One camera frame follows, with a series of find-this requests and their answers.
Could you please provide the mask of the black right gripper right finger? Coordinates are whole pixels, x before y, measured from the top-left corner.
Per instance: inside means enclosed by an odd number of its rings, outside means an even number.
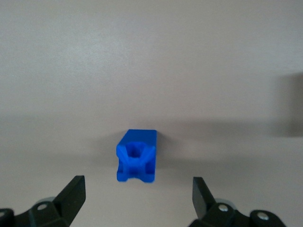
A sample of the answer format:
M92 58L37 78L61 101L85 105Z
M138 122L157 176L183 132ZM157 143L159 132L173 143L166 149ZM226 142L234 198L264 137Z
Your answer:
M284 227L284 222L267 210L245 216L230 204L216 201L202 177L193 178L192 202L196 211L191 227Z

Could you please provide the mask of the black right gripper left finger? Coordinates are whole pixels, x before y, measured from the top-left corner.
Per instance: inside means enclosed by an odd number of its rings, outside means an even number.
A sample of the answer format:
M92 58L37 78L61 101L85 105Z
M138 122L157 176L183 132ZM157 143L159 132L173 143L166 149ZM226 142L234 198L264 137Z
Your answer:
M42 201L19 215L0 210L2 227L69 227L86 200L85 177L75 176L52 200Z

